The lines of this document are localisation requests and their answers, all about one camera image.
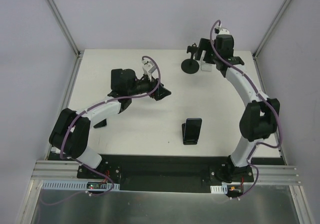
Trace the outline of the blue phone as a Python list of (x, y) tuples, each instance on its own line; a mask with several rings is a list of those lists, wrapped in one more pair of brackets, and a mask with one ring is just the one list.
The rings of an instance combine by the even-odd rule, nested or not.
[(200, 136), (202, 118), (187, 118), (184, 126), (183, 139), (186, 142), (197, 142)]

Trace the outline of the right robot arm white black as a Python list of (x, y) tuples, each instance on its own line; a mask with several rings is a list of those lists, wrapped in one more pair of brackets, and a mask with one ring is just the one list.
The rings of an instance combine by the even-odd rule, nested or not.
[(218, 34), (215, 40), (201, 38), (195, 59), (214, 64), (237, 91), (245, 110), (239, 122), (241, 138), (224, 165), (215, 171), (215, 178), (226, 183), (237, 181), (250, 171), (250, 163), (259, 143), (277, 128), (280, 102), (260, 92), (249, 77), (244, 61), (234, 56), (234, 38)]

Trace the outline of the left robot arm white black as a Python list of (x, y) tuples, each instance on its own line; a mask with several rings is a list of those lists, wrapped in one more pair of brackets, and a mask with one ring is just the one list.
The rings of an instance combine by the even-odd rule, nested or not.
[(106, 161), (88, 146), (90, 130), (105, 127), (107, 118), (124, 112), (134, 96), (149, 96), (159, 101), (171, 95), (158, 79), (147, 74), (138, 79), (132, 69), (113, 69), (110, 86), (106, 99), (92, 107), (82, 111), (64, 109), (49, 137), (52, 146), (87, 165), (89, 174), (96, 179), (105, 175)]

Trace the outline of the black round-base clamp stand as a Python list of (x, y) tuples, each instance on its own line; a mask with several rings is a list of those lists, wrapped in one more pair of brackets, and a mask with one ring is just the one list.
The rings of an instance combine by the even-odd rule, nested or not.
[(185, 59), (181, 63), (181, 69), (183, 72), (187, 74), (195, 74), (198, 72), (200, 65), (195, 60), (195, 53), (197, 52), (197, 45), (196, 43), (193, 43), (192, 45), (189, 45), (186, 49), (186, 53), (189, 53), (191, 56), (188, 59)]

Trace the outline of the black folding phone stand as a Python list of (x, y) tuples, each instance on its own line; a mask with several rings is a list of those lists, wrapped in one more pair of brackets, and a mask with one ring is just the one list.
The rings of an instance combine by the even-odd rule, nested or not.
[(183, 123), (182, 142), (184, 145), (197, 145), (200, 137), (201, 126)]

